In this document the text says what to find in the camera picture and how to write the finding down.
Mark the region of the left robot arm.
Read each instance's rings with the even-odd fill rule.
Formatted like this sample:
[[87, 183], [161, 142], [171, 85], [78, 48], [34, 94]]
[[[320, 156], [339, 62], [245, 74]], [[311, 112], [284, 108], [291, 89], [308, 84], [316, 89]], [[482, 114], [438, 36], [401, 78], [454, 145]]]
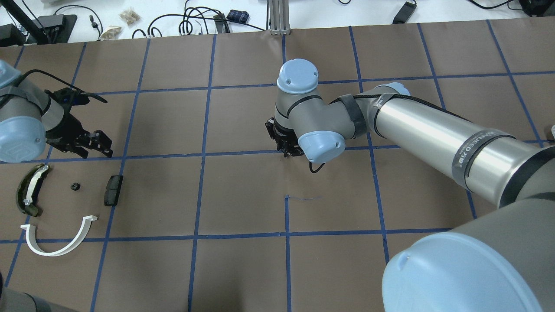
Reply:
[[89, 132], [71, 114], [76, 105], [89, 104], [91, 98], [105, 99], [70, 83], [58, 91], [37, 87], [29, 76], [46, 71], [34, 69], [26, 73], [5, 61], [0, 62], [0, 158], [6, 163], [37, 159], [49, 145], [63, 153], [87, 158], [96, 150], [108, 158], [113, 156], [112, 140], [103, 131]]

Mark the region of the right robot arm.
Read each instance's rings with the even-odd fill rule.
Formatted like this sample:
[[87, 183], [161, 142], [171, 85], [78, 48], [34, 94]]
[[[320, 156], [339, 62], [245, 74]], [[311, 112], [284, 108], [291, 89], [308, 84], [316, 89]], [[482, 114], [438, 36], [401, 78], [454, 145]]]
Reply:
[[424, 165], [447, 186], [476, 194], [494, 211], [426, 235], [390, 257], [381, 282], [387, 312], [552, 312], [554, 146], [539, 147], [414, 97], [399, 82], [326, 103], [308, 60], [286, 61], [275, 114], [265, 123], [285, 156], [323, 165], [346, 142], [371, 133], [397, 149], [375, 152], [384, 186], [414, 186]]

